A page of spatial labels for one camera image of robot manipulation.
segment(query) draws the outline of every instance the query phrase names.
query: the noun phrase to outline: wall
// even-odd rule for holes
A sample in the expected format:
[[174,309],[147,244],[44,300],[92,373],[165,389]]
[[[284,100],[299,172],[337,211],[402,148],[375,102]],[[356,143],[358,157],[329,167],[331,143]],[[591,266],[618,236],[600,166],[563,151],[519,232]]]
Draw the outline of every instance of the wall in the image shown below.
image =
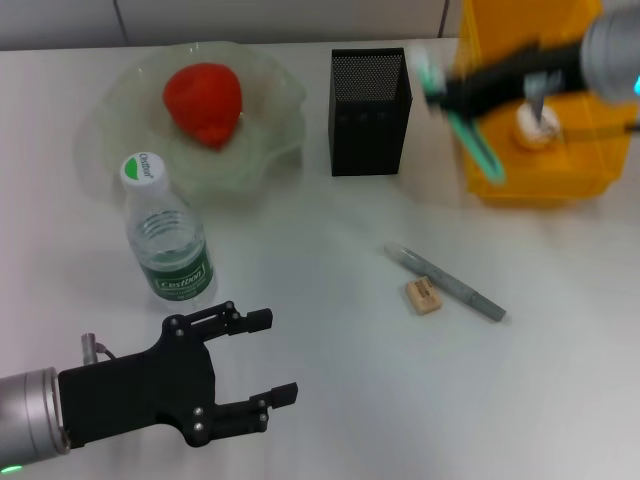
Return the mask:
[[0,50],[122,45],[113,0],[0,0]]
[[118,0],[132,45],[435,37],[444,0]]

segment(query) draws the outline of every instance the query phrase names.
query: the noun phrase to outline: pen holder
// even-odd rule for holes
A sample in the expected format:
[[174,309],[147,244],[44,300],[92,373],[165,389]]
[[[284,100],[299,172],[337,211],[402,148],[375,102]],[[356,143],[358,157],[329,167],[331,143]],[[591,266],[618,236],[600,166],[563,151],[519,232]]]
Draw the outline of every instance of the pen holder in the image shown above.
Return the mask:
[[411,100],[402,48],[333,50],[332,175],[398,173]]

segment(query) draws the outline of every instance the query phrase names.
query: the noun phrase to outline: yellow box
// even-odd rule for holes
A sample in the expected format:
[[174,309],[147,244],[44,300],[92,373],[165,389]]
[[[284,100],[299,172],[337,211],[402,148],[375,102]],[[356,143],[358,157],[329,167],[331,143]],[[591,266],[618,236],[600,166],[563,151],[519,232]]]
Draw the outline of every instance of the yellow box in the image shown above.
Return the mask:
[[[601,13],[598,0],[464,0],[456,69],[468,71],[535,41],[552,46],[581,38]],[[635,105],[606,105],[588,93],[551,97],[547,104],[565,129],[621,125],[634,121],[637,113]],[[620,176],[629,135],[534,152],[512,135],[519,106],[509,104],[479,122],[504,165],[507,183],[489,183],[465,151],[470,192],[495,204],[551,206],[599,195]]]

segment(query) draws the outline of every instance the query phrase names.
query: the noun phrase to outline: eraser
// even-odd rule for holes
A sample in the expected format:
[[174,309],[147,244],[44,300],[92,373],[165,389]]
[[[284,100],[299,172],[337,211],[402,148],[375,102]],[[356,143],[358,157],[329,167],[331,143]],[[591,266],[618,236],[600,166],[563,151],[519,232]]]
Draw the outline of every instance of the eraser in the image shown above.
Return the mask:
[[442,306],[438,292],[427,277],[407,283],[407,295],[420,315],[433,312]]

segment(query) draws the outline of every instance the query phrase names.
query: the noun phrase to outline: green label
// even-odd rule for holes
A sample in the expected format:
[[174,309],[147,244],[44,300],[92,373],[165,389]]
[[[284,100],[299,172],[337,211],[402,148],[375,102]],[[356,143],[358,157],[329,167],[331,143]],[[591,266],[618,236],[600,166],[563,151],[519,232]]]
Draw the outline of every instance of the green label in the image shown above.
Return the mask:
[[178,302],[201,294],[213,278],[206,244],[196,259],[180,270],[164,272],[140,266],[156,295]]
[[131,157],[127,160],[127,163],[124,166],[124,173],[129,178],[133,178],[134,180],[138,179],[138,162],[136,162],[135,157]]

